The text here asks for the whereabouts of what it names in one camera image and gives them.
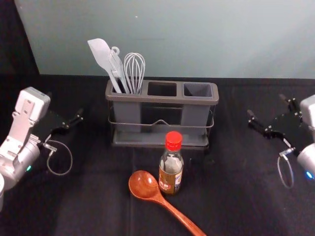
wooden spoon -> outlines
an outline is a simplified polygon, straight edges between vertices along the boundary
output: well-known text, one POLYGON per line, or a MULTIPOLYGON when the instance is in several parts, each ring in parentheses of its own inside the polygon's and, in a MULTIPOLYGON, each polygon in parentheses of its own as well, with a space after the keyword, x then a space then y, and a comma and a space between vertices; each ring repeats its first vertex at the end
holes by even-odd
POLYGON ((129 178, 129 189, 131 193, 142 200, 158 203, 168 209, 180 222, 182 222, 187 229, 193 234, 198 236, 205 236, 191 220, 184 216, 180 211, 174 208, 165 198, 161 195, 156 179, 146 171, 136 171, 129 178))

black table surface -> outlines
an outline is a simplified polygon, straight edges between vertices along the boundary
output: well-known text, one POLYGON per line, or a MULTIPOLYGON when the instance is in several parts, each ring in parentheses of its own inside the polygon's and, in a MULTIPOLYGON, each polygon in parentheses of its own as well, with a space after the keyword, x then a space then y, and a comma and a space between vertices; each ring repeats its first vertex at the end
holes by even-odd
MULTIPOLYGON (((315 94, 315 81, 207 81, 218 85, 220 96, 210 135, 214 164, 188 164, 204 153, 183 150, 181 190, 166 199, 210 236, 314 235, 315 184, 291 156, 295 186, 284 188, 277 158, 286 146, 249 129, 247 109, 268 121, 287 111, 279 93, 301 101, 315 94)), ((158 177, 163 150, 111 146, 106 82, 93 76, 0 77, 1 140, 10 129, 18 93, 28 86, 51 91, 50 109, 66 118, 86 108, 84 122, 55 137, 72 151, 70 174, 51 175, 42 154, 23 180, 5 192, 0 235, 190 235, 168 211, 130 194, 128 179, 134 171, 158 177)), ((62 154, 58 158, 68 161, 62 154)))

silicone spatula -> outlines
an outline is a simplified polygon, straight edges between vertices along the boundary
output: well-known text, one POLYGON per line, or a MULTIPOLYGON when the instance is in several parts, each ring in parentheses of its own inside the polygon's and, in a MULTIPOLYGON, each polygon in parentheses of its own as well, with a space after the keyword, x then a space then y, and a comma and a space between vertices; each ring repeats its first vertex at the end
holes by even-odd
POLYGON ((117 93, 122 93, 121 89, 118 86, 118 83, 113 75, 112 66, 109 62, 109 57, 111 50, 107 43, 100 38, 95 38, 88 40, 89 47, 93 53, 93 56, 97 64, 102 67, 109 75, 109 78, 113 84, 113 87, 117 93))

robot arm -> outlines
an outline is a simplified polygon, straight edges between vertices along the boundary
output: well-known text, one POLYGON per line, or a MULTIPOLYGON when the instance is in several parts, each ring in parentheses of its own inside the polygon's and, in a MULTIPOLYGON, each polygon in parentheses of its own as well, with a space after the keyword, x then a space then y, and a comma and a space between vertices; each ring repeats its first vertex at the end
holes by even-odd
POLYGON ((300 104, 295 98, 287 99, 282 94, 280 98, 287 104, 289 110, 287 113, 276 116, 265 125, 251 110, 248 110, 249 127, 268 139, 280 138, 288 149, 280 152, 279 156, 287 160, 286 155, 294 153, 298 163, 305 169, 307 177, 314 178, 315 95, 304 99, 300 104))
POLYGON ((22 90, 12 113, 9 134, 0 146, 0 174, 4 177, 4 190, 14 185, 24 175, 40 151, 40 140, 32 135, 34 126, 48 110, 50 97, 30 87, 22 90))
POLYGON ((56 131, 68 130, 71 125, 83 120, 82 110, 74 119, 66 121, 49 111, 49 104, 50 97, 32 87, 20 91, 9 134, 0 146, 0 211, 3 192, 19 182, 39 157, 40 149, 50 149, 50 155, 57 150, 46 143, 46 138, 56 131))

wooden spoon handle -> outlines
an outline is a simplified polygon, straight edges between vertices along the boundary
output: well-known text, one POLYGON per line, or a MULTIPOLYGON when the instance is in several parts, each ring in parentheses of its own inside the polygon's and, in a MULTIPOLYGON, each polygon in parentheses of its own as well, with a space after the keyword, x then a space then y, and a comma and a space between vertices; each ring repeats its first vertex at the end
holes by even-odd
POLYGON ((191 220, 189 220, 184 214, 182 214, 179 210, 173 207, 167 200, 163 198, 161 201, 162 205, 167 208, 183 225, 189 229, 189 231, 195 236, 206 236, 201 229, 198 228, 191 220))

